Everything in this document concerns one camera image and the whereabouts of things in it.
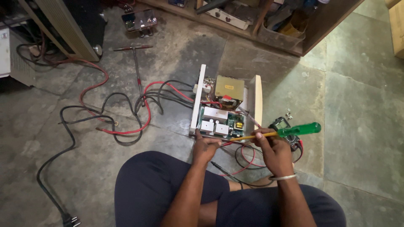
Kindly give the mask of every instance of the hand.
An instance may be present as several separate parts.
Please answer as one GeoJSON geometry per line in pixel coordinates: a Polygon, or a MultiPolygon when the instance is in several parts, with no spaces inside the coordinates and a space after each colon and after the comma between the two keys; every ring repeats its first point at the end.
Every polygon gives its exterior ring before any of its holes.
{"type": "Polygon", "coordinates": [[[195,131],[196,142],[194,145],[192,165],[207,165],[216,153],[216,149],[222,145],[222,140],[203,138],[199,129],[195,131]]]}
{"type": "Polygon", "coordinates": [[[285,177],[295,174],[292,165],[292,152],[288,142],[280,138],[264,137],[263,133],[275,132],[272,128],[260,128],[251,133],[257,138],[250,141],[261,147],[265,165],[275,177],[285,177]]]}

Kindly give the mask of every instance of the silver bangle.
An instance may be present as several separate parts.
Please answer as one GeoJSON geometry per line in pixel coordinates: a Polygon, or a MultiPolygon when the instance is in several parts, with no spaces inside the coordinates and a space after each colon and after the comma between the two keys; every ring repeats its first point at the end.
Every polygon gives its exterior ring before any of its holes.
{"type": "Polygon", "coordinates": [[[286,176],[286,177],[274,177],[274,176],[270,176],[268,179],[271,181],[281,181],[281,180],[286,180],[286,179],[290,179],[296,177],[296,173],[290,176],[286,176]]]}

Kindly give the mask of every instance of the plastic container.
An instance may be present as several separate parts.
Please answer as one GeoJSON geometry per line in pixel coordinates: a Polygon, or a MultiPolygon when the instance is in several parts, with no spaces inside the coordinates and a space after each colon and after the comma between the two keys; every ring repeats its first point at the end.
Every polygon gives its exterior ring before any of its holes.
{"type": "Polygon", "coordinates": [[[274,32],[265,28],[264,23],[262,23],[258,31],[257,41],[284,50],[292,50],[299,43],[301,43],[305,39],[305,37],[306,33],[303,33],[300,37],[295,38],[292,36],[281,34],[279,32],[274,32]]]}

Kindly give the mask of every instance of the green screwdriver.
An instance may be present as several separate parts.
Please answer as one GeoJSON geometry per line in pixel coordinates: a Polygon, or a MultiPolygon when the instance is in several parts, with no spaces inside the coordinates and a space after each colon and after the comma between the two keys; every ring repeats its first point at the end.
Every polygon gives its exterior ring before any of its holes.
{"type": "MultiPolygon", "coordinates": [[[[272,136],[280,136],[286,137],[289,135],[299,136],[311,133],[318,133],[321,131],[321,125],[317,122],[313,122],[310,124],[302,124],[296,125],[292,128],[283,128],[279,129],[277,132],[270,132],[262,134],[265,137],[272,137],[272,136]]],[[[240,137],[240,138],[232,138],[230,141],[239,141],[244,139],[253,139],[255,136],[248,136],[248,137],[240,137]]]]}

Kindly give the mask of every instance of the small transformer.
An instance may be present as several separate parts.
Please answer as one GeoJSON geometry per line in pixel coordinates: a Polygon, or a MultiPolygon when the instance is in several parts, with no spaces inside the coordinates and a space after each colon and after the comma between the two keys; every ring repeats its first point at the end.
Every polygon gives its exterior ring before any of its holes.
{"type": "Polygon", "coordinates": [[[215,84],[215,100],[223,108],[235,110],[244,98],[244,80],[218,75],[215,84]]]}

